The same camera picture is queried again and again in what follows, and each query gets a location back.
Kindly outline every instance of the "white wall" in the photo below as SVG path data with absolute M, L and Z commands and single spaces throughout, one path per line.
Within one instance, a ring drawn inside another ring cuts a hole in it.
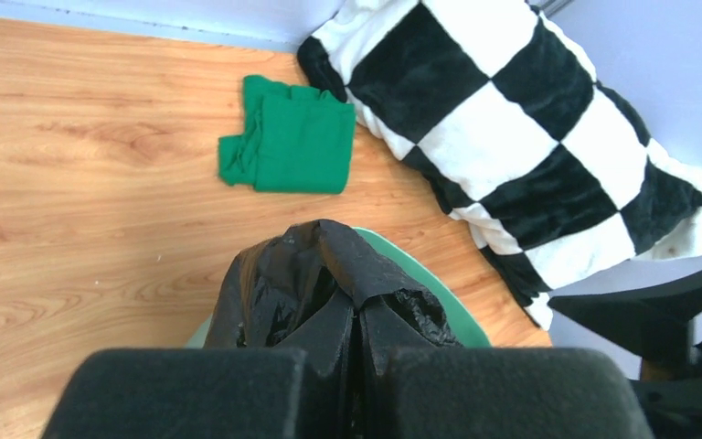
M 586 49 L 602 82 L 635 106 L 671 156 L 702 166 L 702 1 L 577 0 L 554 21 Z M 557 294 L 638 288 L 701 268 L 702 258 L 627 262 Z M 556 316 L 550 335 L 560 346 L 600 347 L 629 376 L 638 372 L 637 358 L 563 316 Z M 697 337 L 702 339 L 702 316 Z
M 343 0 L 0 0 L 0 16 L 293 50 Z

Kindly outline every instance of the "green cloth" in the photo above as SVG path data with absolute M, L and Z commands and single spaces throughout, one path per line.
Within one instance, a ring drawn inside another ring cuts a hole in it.
M 219 138 L 219 176 L 260 192 L 339 194 L 348 181 L 354 106 L 329 91 L 243 79 L 242 135 Z

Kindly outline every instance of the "black and white checkered cushion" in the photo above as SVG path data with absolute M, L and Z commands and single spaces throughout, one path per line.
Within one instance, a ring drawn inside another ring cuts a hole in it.
M 523 0 L 347 0 L 298 60 L 469 222 L 543 327 L 542 293 L 634 257 L 702 254 L 702 171 Z

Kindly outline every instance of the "checkered pillow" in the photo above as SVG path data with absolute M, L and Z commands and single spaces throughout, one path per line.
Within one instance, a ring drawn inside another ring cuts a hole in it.
M 347 0 L 298 60 L 469 222 L 543 327 L 553 288 L 702 254 L 702 171 L 669 157 L 523 0 Z

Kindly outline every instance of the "wooden floor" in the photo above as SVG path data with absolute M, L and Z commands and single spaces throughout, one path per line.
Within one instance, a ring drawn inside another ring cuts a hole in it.
M 496 345 L 547 345 L 427 185 L 359 128 L 337 197 L 216 178 L 240 80 L 294 57 L 0 20 L 0 438 L 37 437 L 108 347 L 180 347 L 237 251 L 332 218 L 376 230 L 461 297 Z

